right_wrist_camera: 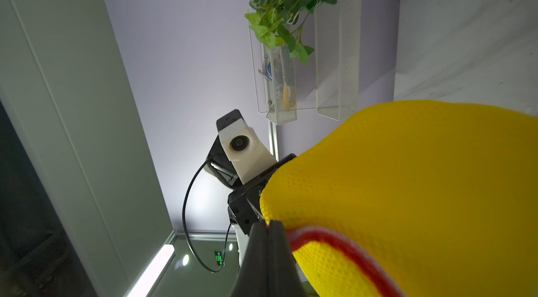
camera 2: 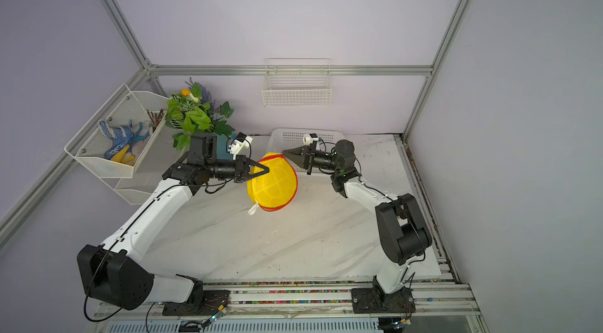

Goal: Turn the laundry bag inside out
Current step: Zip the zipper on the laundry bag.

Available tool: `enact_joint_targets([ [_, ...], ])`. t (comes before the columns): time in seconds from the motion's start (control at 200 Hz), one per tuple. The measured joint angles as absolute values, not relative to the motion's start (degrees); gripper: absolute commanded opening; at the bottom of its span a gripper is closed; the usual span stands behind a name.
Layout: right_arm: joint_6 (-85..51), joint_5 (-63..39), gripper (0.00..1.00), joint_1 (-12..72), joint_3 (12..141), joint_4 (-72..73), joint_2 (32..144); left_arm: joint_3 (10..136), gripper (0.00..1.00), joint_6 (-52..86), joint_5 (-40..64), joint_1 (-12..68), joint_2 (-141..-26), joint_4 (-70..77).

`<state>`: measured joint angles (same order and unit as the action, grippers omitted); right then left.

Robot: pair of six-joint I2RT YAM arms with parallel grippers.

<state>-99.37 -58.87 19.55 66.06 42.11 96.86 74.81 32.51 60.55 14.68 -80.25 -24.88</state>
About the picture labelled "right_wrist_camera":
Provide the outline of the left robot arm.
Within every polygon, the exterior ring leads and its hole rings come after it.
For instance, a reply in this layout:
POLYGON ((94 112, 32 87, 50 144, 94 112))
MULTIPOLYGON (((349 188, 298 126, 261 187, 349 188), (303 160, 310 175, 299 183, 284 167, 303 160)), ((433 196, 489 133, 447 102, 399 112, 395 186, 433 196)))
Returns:
POLYGON ((260 206, 263 189, 273 174, 295 157, 295 154, 289 154, 281 161, 273 162, 269 168, 244 183, 240 180, 232 162, 226 157, 220 140, 215 139, 204 170, 232 190, 228 195, 228 216, 237 238, 240 266, 247 253, 252 225, 263 220, 260 206))

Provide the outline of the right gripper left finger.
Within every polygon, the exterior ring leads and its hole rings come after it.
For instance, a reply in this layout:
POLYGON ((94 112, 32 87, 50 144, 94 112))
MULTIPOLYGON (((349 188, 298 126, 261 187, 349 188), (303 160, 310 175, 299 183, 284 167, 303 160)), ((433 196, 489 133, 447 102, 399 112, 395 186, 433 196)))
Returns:
POLYGON ((231 296, 268 296, 268 228, 265 221, 252 225, 231 296))

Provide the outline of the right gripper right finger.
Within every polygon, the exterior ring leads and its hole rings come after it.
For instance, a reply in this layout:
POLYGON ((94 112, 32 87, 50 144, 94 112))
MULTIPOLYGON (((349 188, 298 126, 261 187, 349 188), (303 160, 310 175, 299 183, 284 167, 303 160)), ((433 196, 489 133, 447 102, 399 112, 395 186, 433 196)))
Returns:
POLYGON ((284 225, 276 220, 268 226, 268 295, 306 296, 284 225))

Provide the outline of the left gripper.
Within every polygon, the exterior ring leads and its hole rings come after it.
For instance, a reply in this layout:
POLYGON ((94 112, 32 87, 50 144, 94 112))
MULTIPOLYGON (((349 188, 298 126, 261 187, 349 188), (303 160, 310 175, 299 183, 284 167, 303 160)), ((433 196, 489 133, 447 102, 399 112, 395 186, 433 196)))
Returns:
POLYGON ((238 225, 245 235, 249 236, 252 225, 263 220, 260 197, 270 178, 279 168, 295 157, 295 154, 289 154, 228 196, 229 219, 233 224, 238 225))

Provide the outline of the yellow mesh laundry bag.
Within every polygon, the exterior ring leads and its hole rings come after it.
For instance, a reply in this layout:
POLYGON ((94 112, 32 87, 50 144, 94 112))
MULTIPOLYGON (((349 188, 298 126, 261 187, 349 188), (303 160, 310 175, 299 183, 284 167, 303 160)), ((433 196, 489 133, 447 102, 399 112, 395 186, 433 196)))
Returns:
POLYGON ((495 106, 364 109, 262 192, 320 296, 536 296, 537 119, 495 106))

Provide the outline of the teal garden rake yellow handle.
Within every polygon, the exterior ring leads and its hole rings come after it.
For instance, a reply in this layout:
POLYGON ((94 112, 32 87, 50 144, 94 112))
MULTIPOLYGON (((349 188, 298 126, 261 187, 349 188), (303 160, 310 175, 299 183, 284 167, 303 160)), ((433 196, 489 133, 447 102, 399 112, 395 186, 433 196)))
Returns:
POLYGON ((287 84, 283 85, 282 90, 282 109, 285 112, 291 111, 296 107, 294 93, 287 84))

